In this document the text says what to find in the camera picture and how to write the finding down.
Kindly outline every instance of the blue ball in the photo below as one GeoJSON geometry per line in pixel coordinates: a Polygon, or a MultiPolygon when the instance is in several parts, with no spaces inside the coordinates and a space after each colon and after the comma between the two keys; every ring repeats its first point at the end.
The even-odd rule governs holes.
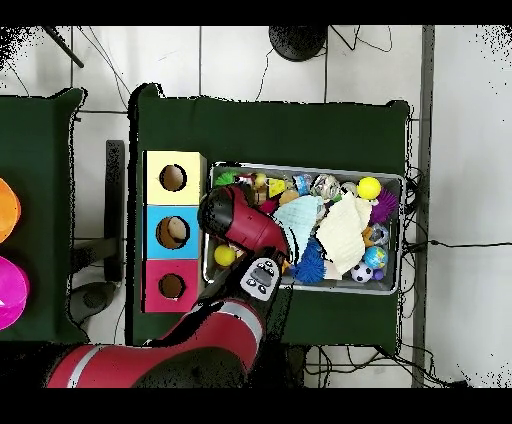
{"type": "Polygon", "coordinates": [[[372,269],[384,268],[388,263],[388,254],[382,247],[372,246],[366,249],[363,261],[372,269]]]}

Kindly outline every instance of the yellow box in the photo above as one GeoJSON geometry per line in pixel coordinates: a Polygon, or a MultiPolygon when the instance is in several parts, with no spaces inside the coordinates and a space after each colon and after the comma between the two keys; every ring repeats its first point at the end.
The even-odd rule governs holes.
{"type": "Polygon", "coordinates": [[[200,153],[148,150],[145,155],[148,205],[199,205],[206,183],[206,159],[200,153]]]}

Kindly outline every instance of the green cloth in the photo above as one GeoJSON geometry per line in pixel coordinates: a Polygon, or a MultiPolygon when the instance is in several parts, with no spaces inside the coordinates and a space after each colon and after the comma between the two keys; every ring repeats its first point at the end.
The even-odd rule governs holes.
{"type": "MultiPolygon", "coordinates": [[[[135,276],[140,276],[142,250],[144,150],[199,151],[209,165],[237,161],[399,175],[405,171],[409,107],[403,101],[367,106],[166,99],[159,97],[155,85],[141,87],[132,100],[138,113],[138,128],[131,129],[131,142],[138,133],[135,276]]],[[[288,298],[288,291],[281,290],[274,310],[286,309],[288,298]]],[[[162,336],[181,316],[141,313],[139,278],[135,278],[133,301],[135,345],[162,336]]],[[[380,345],[394,352],[397,301],[397,293],[372,296],[295,290],[282,341],[380,345]]]]}
{"type": "Polygon", "coordinates": [[[0,256],[23,268],[30,292],[23,315],[0,341],[87,342],[66,313],[71,259],[71,117],[84,97],[0,96],[0,178],[17,194],[21,218],[0,256]]]}

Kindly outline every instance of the yellow ball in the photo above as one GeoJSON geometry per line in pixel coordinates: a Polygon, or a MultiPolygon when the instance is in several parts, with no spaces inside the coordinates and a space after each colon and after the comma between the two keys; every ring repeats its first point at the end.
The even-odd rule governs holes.
{"type": "Polygon", "coordinates": [[[376,199],[381,190],[379,180],[373,177],[364,177],[357,185],[357,194],[366,200],[376,199]]]}
{"type": "Polygon", "coordinates": [[[231,247],[221,244],[215,249],[213,257],[220,266],[230,266],[236,259],[236,253],[231,247]]]}

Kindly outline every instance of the shape sorter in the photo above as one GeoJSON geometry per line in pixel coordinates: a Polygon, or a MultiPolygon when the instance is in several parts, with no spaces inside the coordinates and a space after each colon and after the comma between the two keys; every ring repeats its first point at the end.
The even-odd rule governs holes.
{"type": "Polygon", "coordinates": [[[188,312],[202,289],[199,202],[206,160],[197,152],[145,151],[141,309],[188,312]]]}

